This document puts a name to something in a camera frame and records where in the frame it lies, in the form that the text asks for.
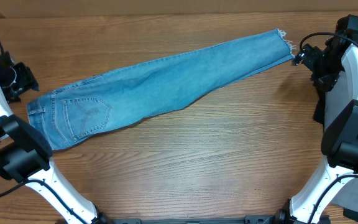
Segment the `frayed hem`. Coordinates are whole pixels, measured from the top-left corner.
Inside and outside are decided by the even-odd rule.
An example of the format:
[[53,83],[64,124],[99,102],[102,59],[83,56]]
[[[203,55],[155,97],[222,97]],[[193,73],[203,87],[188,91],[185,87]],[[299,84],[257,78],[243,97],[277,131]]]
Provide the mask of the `frayed hem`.
[[284,42],[288,45],[288,48],[290,49],[290,52],[291,52],[291,56],[294,58],[294,54],[292,53],[293,50],[296,50],[296,45],[293,45],[292,41],[290,40],[285,40],[284,37],[286,36],[286,32],[284,30],[280,30],[280,29],[277,29],[278,30],[278,34],[280,34],[280,37],[281,39],[284,40]]

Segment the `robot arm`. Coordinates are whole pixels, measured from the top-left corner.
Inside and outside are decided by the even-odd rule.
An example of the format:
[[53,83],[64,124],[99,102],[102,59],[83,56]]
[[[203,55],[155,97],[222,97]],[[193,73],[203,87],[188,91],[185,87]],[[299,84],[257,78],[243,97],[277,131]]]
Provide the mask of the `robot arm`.
[[[358,17],[349,15],[340,19],[336,30],[343,27],[345,33],[348,29],[355,29],[349,36],[358,40],[353,35],[358,35]],[[304,51],[308,51],[308,55],[301,51],[295,58],[296,61],[302,57],[303,63],[313,72],[311,79],[325,100],[325,133],[321,142],[323,159],[289,203],[290,216],[303,223],[309,222],[316,202],[331,183],[342,175],[358,173],[358,48],[348,42],[341,43],[339,38],[328,40],[326,45],[324,52],[306,45]],[[338,61],[336,58],[340,52],[343,55]],[[352,179],[342,179],[327,192],[312,217],[312,223],[319,222],[328,203]]]
[[1,59],[0,67],[8,68],[0,69],[0,75],[9,80],[9,86],[0,85],[0,139],[10,136],[14,140],[14,143],[0,150],[0,176],[26,183],[69,224],[109,223],[109,219],[103,213],[98,213],[93,203],[82,197],[60,173],[45,138],[11,111],[8,102],[19,101],[18,96],[24,90],[37,88],[29,68],[23,63],[13,65]]

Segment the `denim pant leg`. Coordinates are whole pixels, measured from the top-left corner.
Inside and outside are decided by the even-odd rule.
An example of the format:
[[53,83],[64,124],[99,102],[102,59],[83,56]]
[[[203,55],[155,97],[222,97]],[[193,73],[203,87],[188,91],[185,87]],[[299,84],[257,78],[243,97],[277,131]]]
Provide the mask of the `denim pant leg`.
[[183,109],[217,88],[292,59],[282,36],[271,30],[78,81],[30,102],[30,124],[52,149],[64,149],[96,133]]

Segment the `wooden table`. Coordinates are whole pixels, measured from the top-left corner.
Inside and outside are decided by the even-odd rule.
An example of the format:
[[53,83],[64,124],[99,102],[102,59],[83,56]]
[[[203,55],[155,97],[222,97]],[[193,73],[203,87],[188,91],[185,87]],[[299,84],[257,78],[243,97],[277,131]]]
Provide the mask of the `wooden table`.
[[[0,19],[0,39],[40,83],[25,104],[84,78],[274,28],[295,44],[333,31],[358,12]],[[310,39],[323,47],[326,37]],[[214,218],[271,214],[316,169],[323,130],[304,66],[286,62],[214,91],[182,111],[93,137],[54,158],[86,198],[112,218]],[[15,185],[0,178],[0,192]],[[350,222],[334,206],[333,223]],[[0,198],[0,223],[53,223],[61,216],[27,188]]]

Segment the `back pocket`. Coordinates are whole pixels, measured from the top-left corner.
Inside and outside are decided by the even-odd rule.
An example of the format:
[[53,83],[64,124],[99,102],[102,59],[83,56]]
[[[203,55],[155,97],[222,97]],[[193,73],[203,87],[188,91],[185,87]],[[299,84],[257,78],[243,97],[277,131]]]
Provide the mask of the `back pocket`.
[[111,107],[99,98],[62,100],[67,129],[74,141],[103,128]]

